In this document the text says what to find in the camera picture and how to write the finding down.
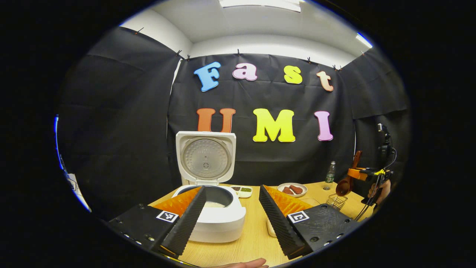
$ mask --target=meat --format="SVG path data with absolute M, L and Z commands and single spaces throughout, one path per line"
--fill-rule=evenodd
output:
M 294 195 L 294 193 L 291 191 L 289 187 L 284 187 L 283 193 L 288 195 Z
M 289 188 L 291 188 L 291 190 L 293 190 L 296 193 L 296 195 L 302 194 L 302 189 L 297 186 L 290 185 Z

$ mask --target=ceiling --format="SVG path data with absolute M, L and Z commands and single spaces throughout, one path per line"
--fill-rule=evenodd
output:
M 221 7 L 218 0 L 169 0 L 151 7 L 192 43 L 241 34 L 276 34 L 320 42 L 359 56 L 368 47 L 332 12 L 301 1 L 301 13 L 274 7 Z

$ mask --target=ceiling light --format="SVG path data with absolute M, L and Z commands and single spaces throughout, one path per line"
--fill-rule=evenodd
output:
M 236 6 L 266 6 L 301 12 L 299 0 L 219 0 L 223 8 Z
M 372 44 L 370 44 L 367 39 L 365 39 L 365 37 L 363 35 L 361 35 L 360 33 L 357 33 L 357 36 L 356 38 L 361 41 L 362 43 L 364 43 L 364 45 L 366 45 L 367 47 L 369 48 L 372 48 Z

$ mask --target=letter m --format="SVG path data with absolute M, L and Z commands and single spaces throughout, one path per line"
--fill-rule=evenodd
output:
M 292 118 L 294 112 L 291 110 L 281 110 L 276 121 L 273 119 L 267 109 L 255 109 L 253 113 L 256 115 L 256 135 L 253 137 L 255 142 L 265 142 L 268 137 L 265 135 L 265 129 L 271 141 L 276 140 L 276 137 L 281 130 L 278 140 L 282 143 L 290 143 L 296 140 L 293 135 Z

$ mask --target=white wall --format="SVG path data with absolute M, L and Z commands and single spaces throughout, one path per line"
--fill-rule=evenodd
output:
M 284 35 L 247 34 L 215 38 L 194 43 L 190 57 L 213 54 L 258 53 L 287 56 L 324 64 L 344 67 L 356 57 L 337 48 L 307 39 Z
M 190 54 L 192 42 L 175 25 L 153 10 L 145 10 L 125 21 L 121 27 L 139 31 L 162 44 L 168 46 L 173 51 L 182 50 L 180 55 L 184 58 Z

